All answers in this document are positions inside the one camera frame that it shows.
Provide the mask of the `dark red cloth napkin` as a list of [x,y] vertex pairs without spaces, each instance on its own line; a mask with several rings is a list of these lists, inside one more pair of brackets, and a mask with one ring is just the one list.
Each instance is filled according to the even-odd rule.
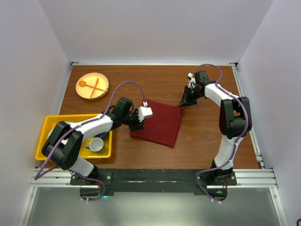
[[184,109],[151,100],[147,103],[152,109],[153,116],[146,120],[143,129],[131,131],[130,137],[174,147],[184,117]]

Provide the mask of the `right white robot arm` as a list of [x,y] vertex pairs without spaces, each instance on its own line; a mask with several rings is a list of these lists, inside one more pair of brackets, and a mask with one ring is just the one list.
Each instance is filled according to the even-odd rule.
[[233,160],[238,146],[252,128],[250,102],[247,97],[234,95],[216,81],[208,78],[206,71],[188,74],[189,84],[185,86],[180,107],[197,104],[201,97],[211,99],[220,108],[219,129],[222,141],[211,168],[197,174],[197,181],[206,185],[220,185],[231,177]]

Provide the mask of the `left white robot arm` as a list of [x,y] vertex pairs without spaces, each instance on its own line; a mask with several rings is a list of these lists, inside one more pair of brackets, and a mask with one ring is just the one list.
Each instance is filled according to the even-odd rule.
[[132,101],[122,97],[115,106],[88,120],[58,122],[43,145],[42,154],[59,168],[81,175],[81,180],[87,185],[94,184],[98,178],[98,168],[80,157],[81,145],[87,139],[110,132],[121,125],[127,125],[131,131],[143,129],[146,119],[153,115],[152,109],[146,102],[137,109],[131,107]]

